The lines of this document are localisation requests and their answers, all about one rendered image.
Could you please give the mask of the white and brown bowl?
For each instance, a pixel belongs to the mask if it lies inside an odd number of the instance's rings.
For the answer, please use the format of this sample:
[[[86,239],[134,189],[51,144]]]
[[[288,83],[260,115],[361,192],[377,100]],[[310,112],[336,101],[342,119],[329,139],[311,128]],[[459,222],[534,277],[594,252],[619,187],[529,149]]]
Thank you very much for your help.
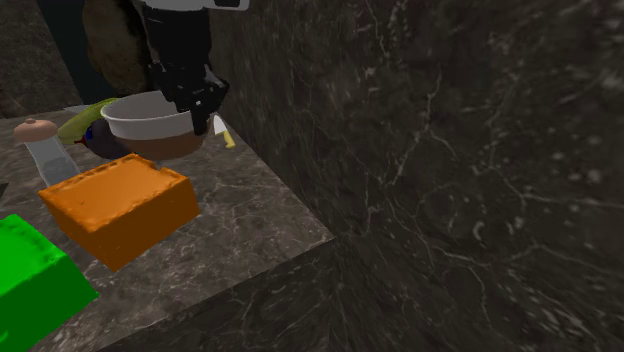
[[[100,110],[112,134],[128,150],[149,160],[170,160],[198,150],[212,132],[194,133],[190,112],[179,113],[161,91],[149,91],[119,98]]]

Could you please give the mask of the clear bottle with tan cap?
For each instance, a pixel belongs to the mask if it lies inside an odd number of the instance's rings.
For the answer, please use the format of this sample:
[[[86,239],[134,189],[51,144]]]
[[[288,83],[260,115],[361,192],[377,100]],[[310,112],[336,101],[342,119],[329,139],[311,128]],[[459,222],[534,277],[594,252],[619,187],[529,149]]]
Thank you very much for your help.
[[[52,186],[81,173],[62,146],[57,125],[49,120],[27,118],[14,128],[14,137],[25,144],[40,176]]]

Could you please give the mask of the yellow-green curved fruit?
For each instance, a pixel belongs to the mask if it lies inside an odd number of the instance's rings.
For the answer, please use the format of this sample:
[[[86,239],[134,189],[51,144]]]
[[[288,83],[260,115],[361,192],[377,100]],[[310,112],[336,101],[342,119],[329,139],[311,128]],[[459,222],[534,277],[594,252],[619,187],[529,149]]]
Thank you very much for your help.
[[[58,128],[60,142],[66,145],[81,143],[90,125],[102,117],[101,109],[114,101],[115,98],[108,98],[91,105],[66,107],[65,111],[74,116]]]

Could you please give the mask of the dark purple rounded object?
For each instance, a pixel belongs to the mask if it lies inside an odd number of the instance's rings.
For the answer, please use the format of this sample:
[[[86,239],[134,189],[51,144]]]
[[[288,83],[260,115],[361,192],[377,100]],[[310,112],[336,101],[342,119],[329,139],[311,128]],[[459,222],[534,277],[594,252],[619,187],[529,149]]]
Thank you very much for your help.
[[[92,122],[75,144],[84,144],[97,156],[109,160],[122,158],[130,153],[112,134],[108,122],[103,118]]]

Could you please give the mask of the orange box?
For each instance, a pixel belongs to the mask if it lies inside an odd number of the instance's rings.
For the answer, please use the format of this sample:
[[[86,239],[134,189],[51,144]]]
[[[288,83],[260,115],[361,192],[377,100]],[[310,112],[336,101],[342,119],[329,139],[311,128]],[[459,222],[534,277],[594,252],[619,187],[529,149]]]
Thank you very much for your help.
[[[60,230],[113,272],[200,214],[188,177],[136,154],[38,195]]]

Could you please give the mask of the green box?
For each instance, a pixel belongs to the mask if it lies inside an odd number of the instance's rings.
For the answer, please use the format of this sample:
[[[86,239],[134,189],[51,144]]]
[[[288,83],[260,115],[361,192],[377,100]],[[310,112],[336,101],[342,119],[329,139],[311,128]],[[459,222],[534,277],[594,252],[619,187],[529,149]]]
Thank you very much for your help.
[[[25,352],[97,297],[70,257],[28,222],[0,220],[0,352]]]

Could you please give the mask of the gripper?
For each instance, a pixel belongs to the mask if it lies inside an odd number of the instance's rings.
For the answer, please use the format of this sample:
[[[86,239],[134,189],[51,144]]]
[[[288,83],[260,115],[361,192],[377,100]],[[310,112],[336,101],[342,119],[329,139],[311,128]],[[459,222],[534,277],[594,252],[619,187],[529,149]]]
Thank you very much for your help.
[[[187,11],[141,6],[146,34],[155,58],[149,65],[154,86],[178,112],[191,111],[194,134],[208,130],[230,84],[209,74],[210,26],[206,8]],[[192,107],[188,94],[193,94]]]

